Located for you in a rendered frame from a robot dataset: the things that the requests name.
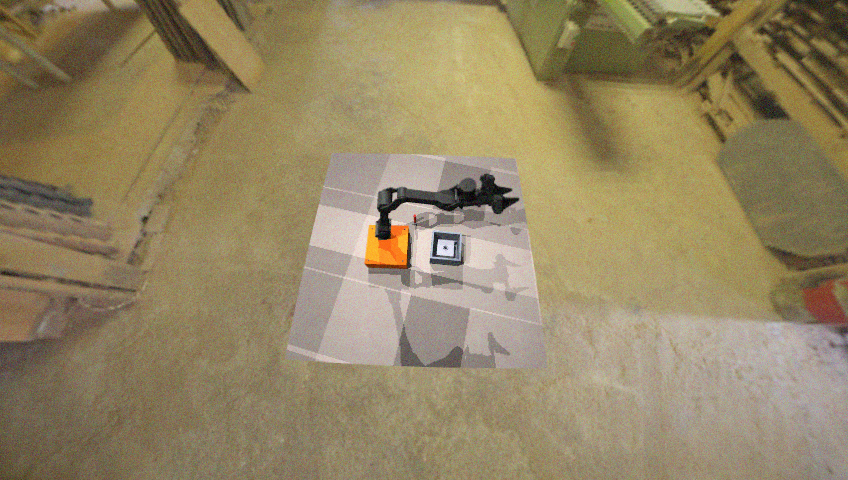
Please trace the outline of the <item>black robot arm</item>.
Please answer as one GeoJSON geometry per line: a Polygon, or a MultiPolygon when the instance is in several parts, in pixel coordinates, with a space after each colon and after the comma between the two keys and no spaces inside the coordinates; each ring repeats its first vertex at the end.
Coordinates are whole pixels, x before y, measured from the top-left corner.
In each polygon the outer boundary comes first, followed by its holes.
{"type": "MultiPolygon", "coordinates": [[[[493,175],[484,174],[480,176],[482,194],[493,194],[492,186],[495,181],[493,175]],[[491,191],[490,191],[491,190],[491,191]]],[[[457,207],[463,209],[467,206],[475,206],[475,193],[477,183],[471,178],[464,178],[456,186],[439,192],[407,189],[406,187],[388,187],[378,191],[377,210],[380,218],[375,223],[375,237],[379,240],[389,240],[391,233],[391,219],[388,214],[399,207],[402,203],[420,203],[435,205],[439,209],[453,211],[457,207]],[[397,198],[392,202],[392,193],[397,192],[397,198]],[[389,238],[389,239],[388,239],[389,238]]]]}

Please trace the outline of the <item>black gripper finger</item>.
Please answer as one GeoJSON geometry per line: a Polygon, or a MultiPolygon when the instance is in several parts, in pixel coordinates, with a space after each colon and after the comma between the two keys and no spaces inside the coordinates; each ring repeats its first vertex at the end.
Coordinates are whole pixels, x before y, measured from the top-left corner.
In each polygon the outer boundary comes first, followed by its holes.
{"type": "MultiPolygon", "coordinates": [[[[510,206],[510,205],[512,205],[512,204],[515,204],[515,203],[519,202],[519,198],[505,198],[505,197],[504,197],[504,196],[502,196],[502,195],[500,195],[500,196],[502,197],[502,211],[503,211],[505,208],[507,208],[508,206],[510,206]]],[[[501,211],[501,212],[502,212],[502,211],[501,211]]]]}
{"type": "Polygon", "coordinates": [[[505,195],[505,194],[513,191],[512,188],[499,187],[495,183],[493,183],[493,187],[494,187],[494,194],[497,194],[497,195],[505,195]]]}

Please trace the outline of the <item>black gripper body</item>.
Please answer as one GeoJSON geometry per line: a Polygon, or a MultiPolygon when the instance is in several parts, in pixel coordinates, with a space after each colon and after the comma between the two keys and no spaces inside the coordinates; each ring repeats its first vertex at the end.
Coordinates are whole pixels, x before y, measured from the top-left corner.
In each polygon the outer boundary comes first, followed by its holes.
{"type": "Polygon", "coordinates": [[[500,195],[494,194],[494,187],[493,186],[492,186],[491,190],[493,191],[493,194],[482,194],[482,193],[480,193],[481,190],[479,188],[476,188],[476,193],[475,193],[476,204],[475,204],[475,206],[478,205],[478,207],[481,207],[481,205],[488,204],[488,206],[491,206],[491,209],[495,214],[501,214],[502,197],[500,195]]]}

